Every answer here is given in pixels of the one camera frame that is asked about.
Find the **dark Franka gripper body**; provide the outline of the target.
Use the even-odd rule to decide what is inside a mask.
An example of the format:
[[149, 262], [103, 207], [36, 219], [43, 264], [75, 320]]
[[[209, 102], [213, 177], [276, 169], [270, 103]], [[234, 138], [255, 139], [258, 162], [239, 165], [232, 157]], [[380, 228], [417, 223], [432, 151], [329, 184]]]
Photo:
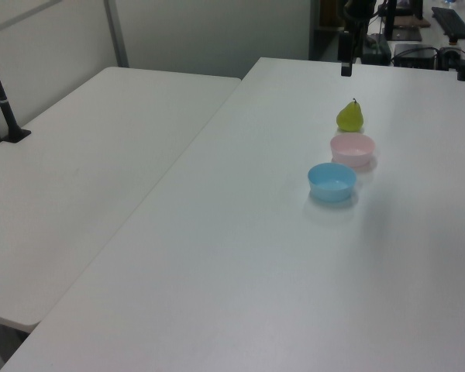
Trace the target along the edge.
[[342, 64], [352, 61], [352, 33], [339, 34], [339, 61]]

